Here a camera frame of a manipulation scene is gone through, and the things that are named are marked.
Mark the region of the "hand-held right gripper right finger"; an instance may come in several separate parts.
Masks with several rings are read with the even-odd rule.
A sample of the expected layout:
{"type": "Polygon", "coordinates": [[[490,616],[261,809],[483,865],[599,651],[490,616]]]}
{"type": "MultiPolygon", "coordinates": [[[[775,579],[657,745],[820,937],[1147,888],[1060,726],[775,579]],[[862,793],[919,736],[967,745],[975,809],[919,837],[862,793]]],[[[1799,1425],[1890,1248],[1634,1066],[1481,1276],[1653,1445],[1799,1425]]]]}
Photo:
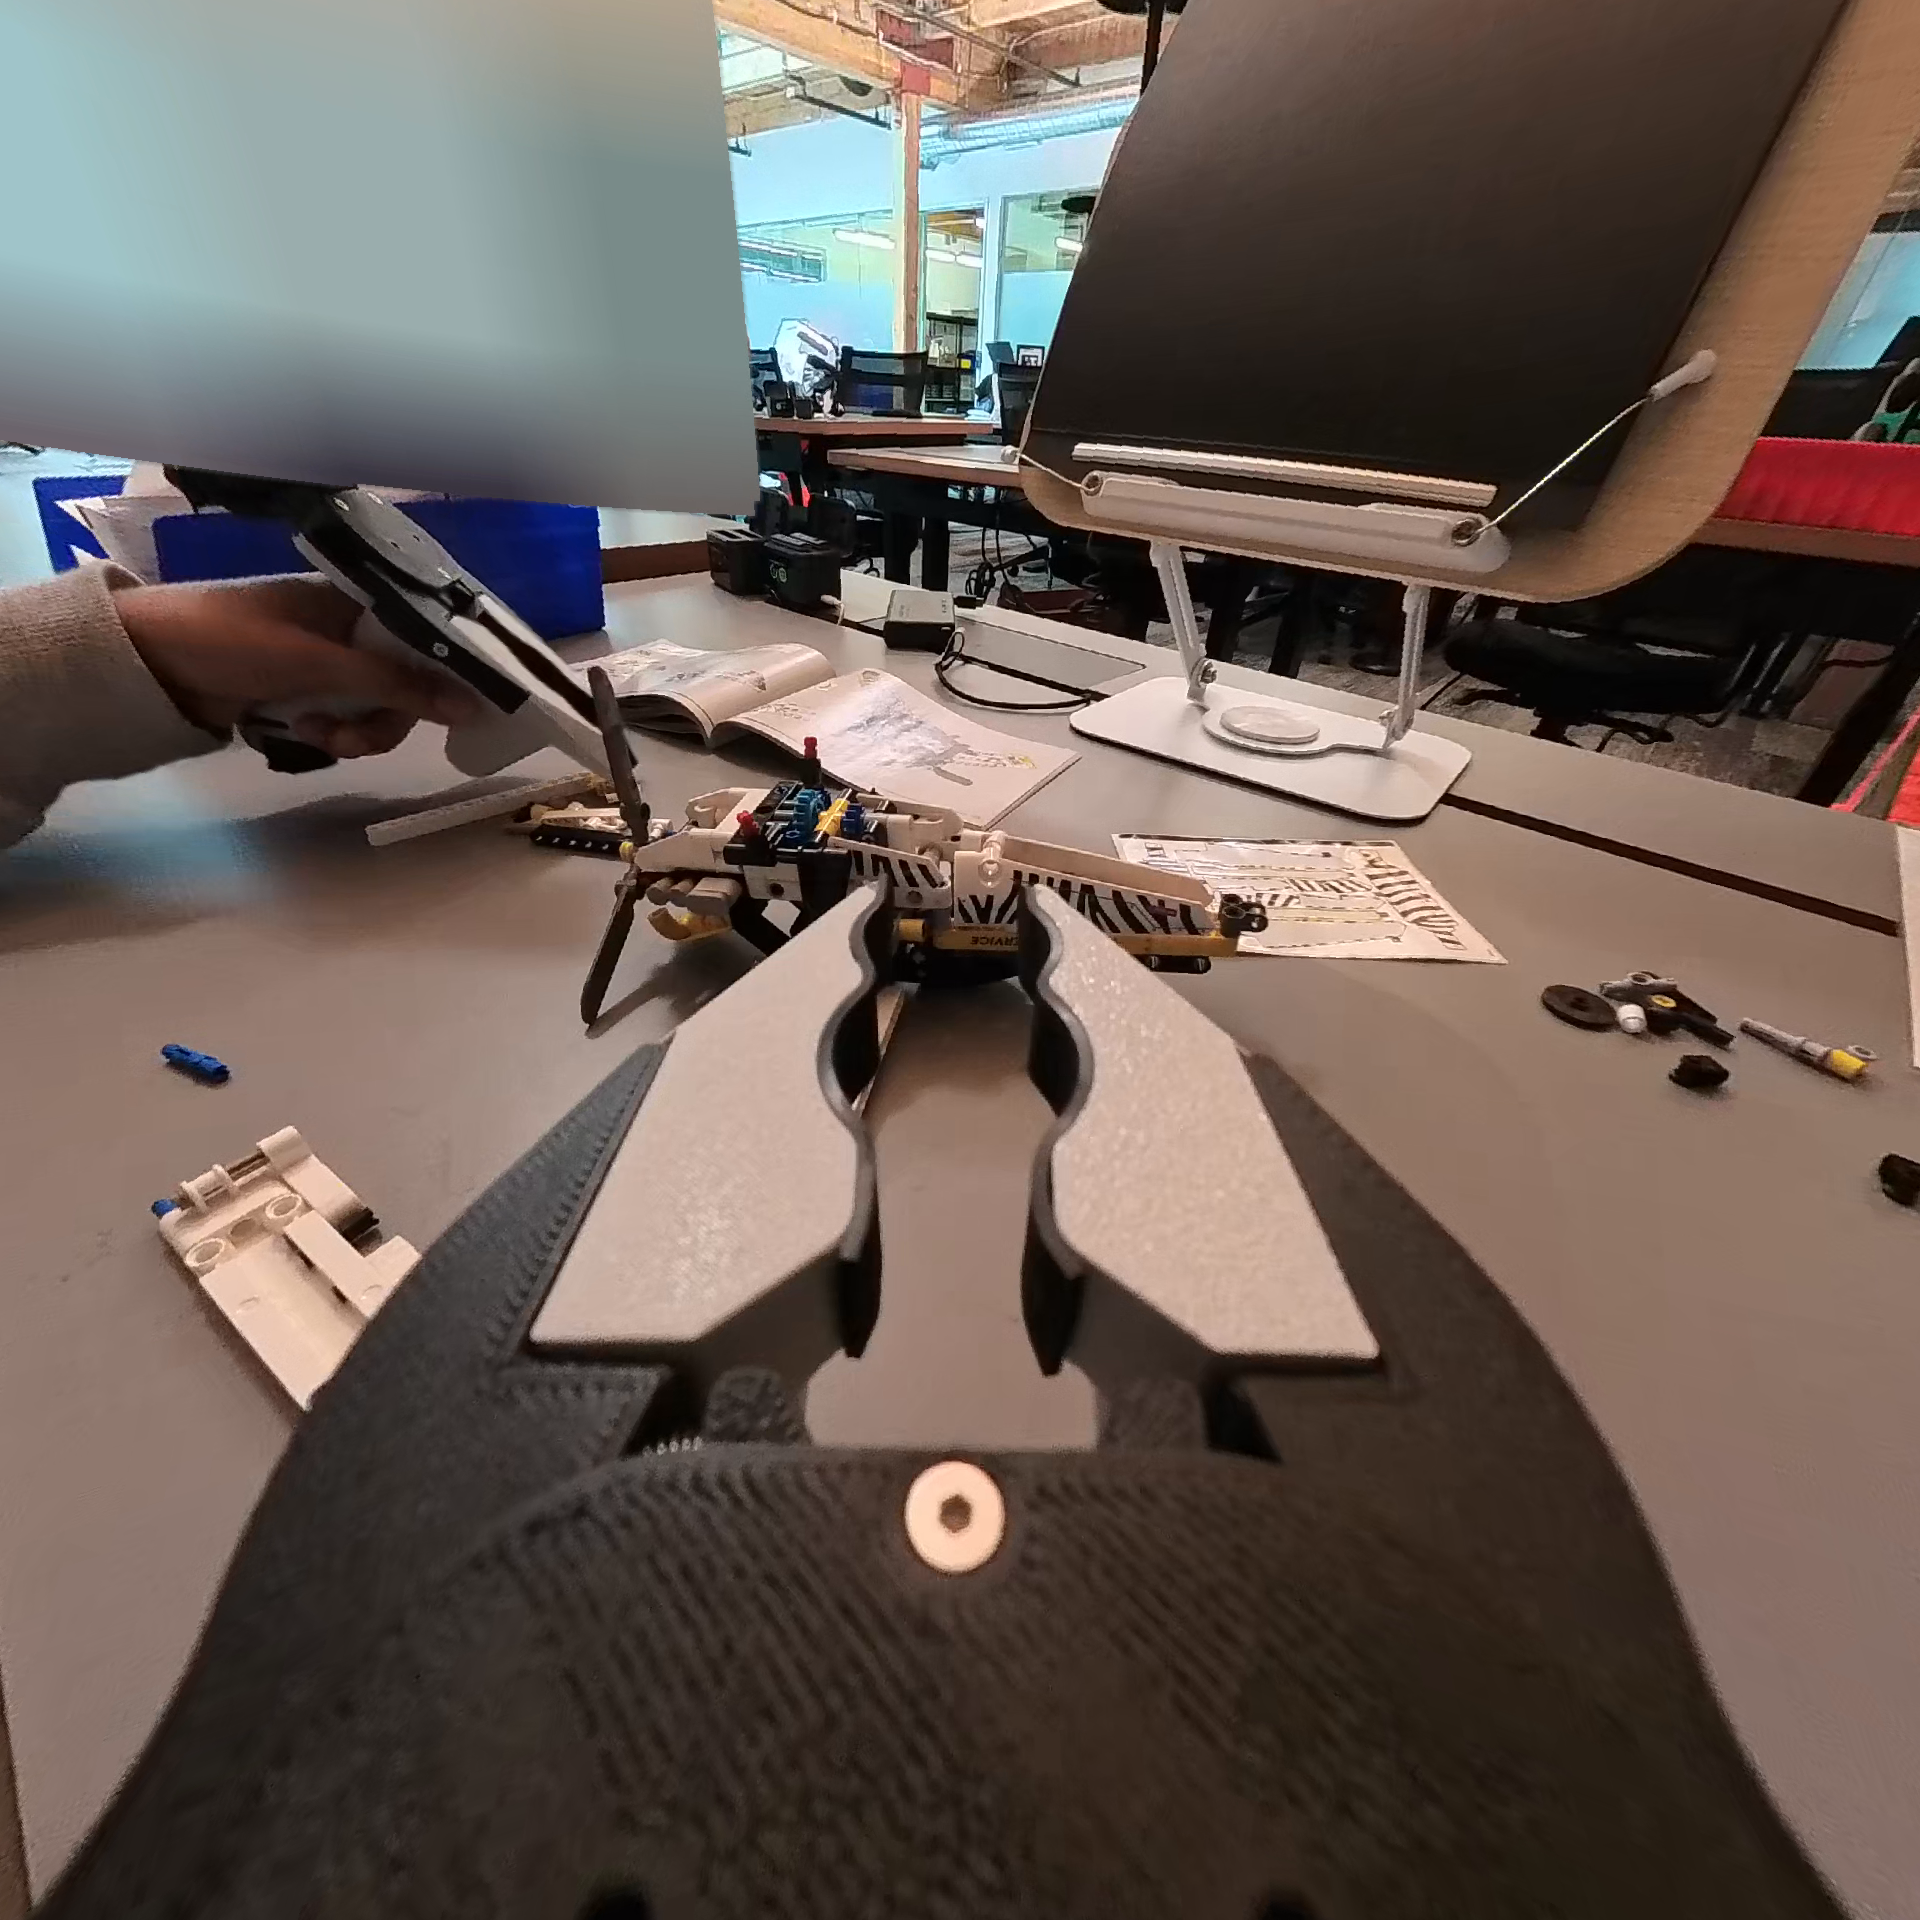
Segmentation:
{"type": "Polygon", "coordinates": [[[1367,1371],[1381,1343],[1243,1050],[1058,890],[1021,901],[1051,1109],[1021,1313],[1045,1371],[1367,1371]]]}

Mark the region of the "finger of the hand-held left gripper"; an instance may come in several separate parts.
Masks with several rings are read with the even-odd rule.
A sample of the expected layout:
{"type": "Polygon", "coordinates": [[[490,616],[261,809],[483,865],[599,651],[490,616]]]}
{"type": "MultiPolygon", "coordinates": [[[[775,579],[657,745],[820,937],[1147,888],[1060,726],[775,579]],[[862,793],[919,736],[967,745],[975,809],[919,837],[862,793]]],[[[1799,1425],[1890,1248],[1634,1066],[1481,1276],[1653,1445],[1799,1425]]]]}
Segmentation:
{"type": "Polygon", "coordinates": [[[437,700],[437,718],[446,718],[446,756],[466,775],[495,775],[539,751],[610,775],[610,745],[594,704],[526,700],[504,710],[487,700],[437,700]]]}
{"type": "Polygon", "coordinates": [[[477,597],[477,700],[514,710],[526,700],[588,708],[588,681],[495,597],[477,597]]]}

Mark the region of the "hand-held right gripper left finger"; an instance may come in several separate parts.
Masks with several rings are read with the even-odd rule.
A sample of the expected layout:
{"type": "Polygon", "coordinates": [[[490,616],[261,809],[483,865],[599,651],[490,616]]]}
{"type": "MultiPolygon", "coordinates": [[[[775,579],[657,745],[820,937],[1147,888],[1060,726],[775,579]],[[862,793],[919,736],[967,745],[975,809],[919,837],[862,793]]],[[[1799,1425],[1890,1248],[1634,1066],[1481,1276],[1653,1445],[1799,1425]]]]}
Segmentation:
{"type": "Polygon", "coordinates": [[[861,882],[676,1032],[536,1313],[539,1354],[862,1355],[886,956],[886,888],[861,882]]]}

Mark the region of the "long white lego beam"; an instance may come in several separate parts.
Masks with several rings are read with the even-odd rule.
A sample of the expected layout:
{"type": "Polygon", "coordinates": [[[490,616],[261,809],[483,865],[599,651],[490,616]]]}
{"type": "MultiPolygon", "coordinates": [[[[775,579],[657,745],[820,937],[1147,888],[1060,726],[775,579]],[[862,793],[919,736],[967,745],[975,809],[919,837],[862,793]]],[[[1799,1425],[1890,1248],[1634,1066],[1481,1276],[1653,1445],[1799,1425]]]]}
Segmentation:
{"type": "Polygon", "coordinates": [[[368,842],[372,845],[401,845],[401,842],[462,832],[462,827],[472,827],[472,824],[514,817],[526,805],[564,805],[564,802],[577,802],[577,798],[594,798],[594,793],[599,793],[599,783],[604,782],[594,775],[594,771],[567,771],[567,775],[547,775],[547,782],[514,782],[514,783],[490,783],[487,782],[483,790],[466,790],[466,793],[446,798],[437,805],[372,824],[368,842]]]}

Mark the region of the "zebra striped lego helicopter model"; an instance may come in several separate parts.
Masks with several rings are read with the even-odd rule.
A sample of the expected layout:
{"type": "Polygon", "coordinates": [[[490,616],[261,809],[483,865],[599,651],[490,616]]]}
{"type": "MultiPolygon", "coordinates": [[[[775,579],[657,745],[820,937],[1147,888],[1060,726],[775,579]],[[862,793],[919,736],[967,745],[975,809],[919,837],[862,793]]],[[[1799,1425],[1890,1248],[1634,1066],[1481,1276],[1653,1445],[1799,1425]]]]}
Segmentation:
{"type": "Polygon", "coordinates": [[[800,782],[710,790],[689,802],[679,827],[655,827],[599,665],[588,668],[588,694],[625,842],[613,916],[582,993],[584,1025],[604,1010],[641,905],[649,905],[657,937],[733,935],[756,952],[775,952],[861,882],[881,882],[894,910],[886,977],[934,988],[1011,974],[1021,910],[1036,890],[1060,896],[1071,914],[1151,970],[1208,970],[1214,956],[1252,949],[1269,923],[1268,905],[1245,890],[1117,856],[962,827],[950,809],[830,782],[813,745],[807,745],[800,782]]]}

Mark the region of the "white lego panel piece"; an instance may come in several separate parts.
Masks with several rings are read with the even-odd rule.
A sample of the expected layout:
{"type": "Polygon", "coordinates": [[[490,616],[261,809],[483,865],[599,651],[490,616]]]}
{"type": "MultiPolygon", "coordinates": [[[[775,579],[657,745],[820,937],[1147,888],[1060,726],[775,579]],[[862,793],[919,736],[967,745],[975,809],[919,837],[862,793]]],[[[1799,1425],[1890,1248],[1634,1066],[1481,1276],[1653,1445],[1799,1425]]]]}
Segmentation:
{"type": "Polygon", "coordinates": [[[153,1217],[183,1276],[300,1409],[420,1268],[296,1127],[183,1179],[153,1217]]]}

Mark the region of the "open lego instruction booklet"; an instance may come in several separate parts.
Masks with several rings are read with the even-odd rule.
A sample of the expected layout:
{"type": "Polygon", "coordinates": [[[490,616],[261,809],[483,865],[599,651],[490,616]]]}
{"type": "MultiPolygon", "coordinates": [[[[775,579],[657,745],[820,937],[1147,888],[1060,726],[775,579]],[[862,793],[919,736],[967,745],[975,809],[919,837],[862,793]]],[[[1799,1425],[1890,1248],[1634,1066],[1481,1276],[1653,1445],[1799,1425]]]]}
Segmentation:
{"type": "Polygon", "coordinates": [[[835,675],[801,642],[745,651],[647,642],[595,665],[637,730],[692,730],[706,751],[756,739],[795,759],[813,739],[830,782],[950,809],[979,832],[1079,766],[1075,749],[979,726],[887,668],[835,675]]]}

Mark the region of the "grey yellow lego axle piece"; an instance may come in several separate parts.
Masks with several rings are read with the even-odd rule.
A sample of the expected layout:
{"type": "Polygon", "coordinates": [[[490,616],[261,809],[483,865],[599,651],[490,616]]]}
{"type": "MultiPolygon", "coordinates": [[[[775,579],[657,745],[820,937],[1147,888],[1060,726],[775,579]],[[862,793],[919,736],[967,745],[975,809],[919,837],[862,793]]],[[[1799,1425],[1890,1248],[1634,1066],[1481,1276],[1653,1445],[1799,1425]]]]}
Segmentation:
{"type": "Polygon", "coordinates": [[[1863,1079],[1879,1060],[1869,1044],[1827,1044],[1814,1037],[1783,1032],[1768,1021],[1740,1021],[1735,1032],[1834,1079],[1863,1079]]]}

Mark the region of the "person's left hand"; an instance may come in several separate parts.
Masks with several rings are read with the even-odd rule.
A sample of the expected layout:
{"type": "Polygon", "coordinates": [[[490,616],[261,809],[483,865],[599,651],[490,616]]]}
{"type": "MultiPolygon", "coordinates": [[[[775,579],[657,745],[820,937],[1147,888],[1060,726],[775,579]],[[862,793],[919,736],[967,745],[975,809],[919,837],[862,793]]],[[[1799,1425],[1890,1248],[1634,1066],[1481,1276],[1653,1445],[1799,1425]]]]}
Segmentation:
{"type": "Polygon", "coordinates": [[[333,756],[383,756],[420,722],[477,714],[468,687],[353,642],[361,607],[326,579],[116,588],[130,651],[185,718],[233,730],[282,710],[289,730],[333,756]]]}

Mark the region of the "blue plastic bin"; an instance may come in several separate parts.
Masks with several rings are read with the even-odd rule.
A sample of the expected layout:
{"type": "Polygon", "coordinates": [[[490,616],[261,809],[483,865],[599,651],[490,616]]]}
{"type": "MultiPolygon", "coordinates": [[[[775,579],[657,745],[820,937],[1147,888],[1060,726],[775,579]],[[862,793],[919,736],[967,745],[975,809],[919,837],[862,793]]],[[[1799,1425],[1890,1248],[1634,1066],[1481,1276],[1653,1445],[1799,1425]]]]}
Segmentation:
{"type": "MultiPolygon", "coordinates": [[[[604,628],[599,511],[507,496],[405,496],[401,511],[543,642],[604,628]]],[[[160,514],[156,579],[227,582],[312,573],[289,527],[233,514],[160,514]]]]}

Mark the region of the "black battery charger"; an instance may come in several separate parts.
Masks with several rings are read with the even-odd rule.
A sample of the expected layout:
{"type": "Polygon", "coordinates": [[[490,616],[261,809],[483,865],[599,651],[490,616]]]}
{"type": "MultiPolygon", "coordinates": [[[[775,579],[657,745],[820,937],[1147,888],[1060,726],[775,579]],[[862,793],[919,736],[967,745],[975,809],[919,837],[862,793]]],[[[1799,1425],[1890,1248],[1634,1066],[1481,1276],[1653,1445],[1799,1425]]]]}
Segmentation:
{"type": "Polygon", "coordinates": [[[729,597],[768,599],[787,612],[845,605],[845,555],[835,544],[801,530],[763,535],[741,520],[706,530],[706,574],[729,597]]]}

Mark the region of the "zebra sticker sheet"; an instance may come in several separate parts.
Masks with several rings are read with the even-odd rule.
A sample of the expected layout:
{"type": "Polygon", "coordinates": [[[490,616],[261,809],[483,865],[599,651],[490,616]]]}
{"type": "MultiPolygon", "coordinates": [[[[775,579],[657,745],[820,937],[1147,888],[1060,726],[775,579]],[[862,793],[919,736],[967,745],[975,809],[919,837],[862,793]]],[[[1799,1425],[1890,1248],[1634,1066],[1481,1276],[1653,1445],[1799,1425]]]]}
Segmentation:
{"type": "Polygon", "coordinates": [[[1476,963],[1505,952],[1391,837],[1115,834],[1133,865],[1199,878],[1268,910],[1243,952],[1350,963],[1476,963]]]}

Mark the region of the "wooden background desk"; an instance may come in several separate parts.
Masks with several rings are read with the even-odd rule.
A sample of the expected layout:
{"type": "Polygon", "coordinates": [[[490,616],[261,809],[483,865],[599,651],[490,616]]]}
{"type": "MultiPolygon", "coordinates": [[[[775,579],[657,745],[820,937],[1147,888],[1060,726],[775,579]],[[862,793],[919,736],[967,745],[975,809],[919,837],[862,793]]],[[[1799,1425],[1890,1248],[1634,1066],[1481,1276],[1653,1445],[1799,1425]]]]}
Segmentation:
{"type": "Polygon", "coordinates": [[[1021,453],[983,423],[947,413],[756,413],[756,464],[780,478],[787,511],[845,559],[881,555],[894,582],[950,588],[950,530],[1048,540],[1021,487],[1021,453]]]}

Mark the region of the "silver book stand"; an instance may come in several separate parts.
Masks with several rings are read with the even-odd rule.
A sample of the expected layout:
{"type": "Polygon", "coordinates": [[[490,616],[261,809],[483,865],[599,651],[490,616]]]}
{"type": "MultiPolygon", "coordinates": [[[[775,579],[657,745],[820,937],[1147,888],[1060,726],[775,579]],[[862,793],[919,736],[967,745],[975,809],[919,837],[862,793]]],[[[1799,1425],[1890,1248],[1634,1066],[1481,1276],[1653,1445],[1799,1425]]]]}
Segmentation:
{"type": "Polygon", "coordinates": [[[1089,520],[1147,544],[1179,652],[1178,675],[1135,677],[1082,708],[1071,722],[1079,736],[1368,824],[1424,824],[1441,805],[1471,751],[1409,745],[1429,612],[1443,573],[1476,582],[1509,562],[1505,520],[1516,506],[1494,511],[1494,480],[1135,438],[1079,438],[1071,456],[1089,520]],[[1381,714],[1220,681],[1195,628],[1186,548],[1363,559],[1396,579],[1404,668],[1381,714]]]}

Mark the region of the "black board with tan edge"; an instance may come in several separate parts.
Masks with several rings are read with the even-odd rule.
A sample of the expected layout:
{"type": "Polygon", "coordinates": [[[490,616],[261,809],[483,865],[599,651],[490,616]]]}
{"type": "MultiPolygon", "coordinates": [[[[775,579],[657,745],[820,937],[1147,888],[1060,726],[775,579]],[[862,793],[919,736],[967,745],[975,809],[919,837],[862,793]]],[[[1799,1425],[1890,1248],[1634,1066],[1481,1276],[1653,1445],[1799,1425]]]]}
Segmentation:
{"type": "Polygon", "coordinates": [[[1045,518],[1561,605],[1721,514],[1916,143],[1916,3],[1188,3],[1045,518]]]}

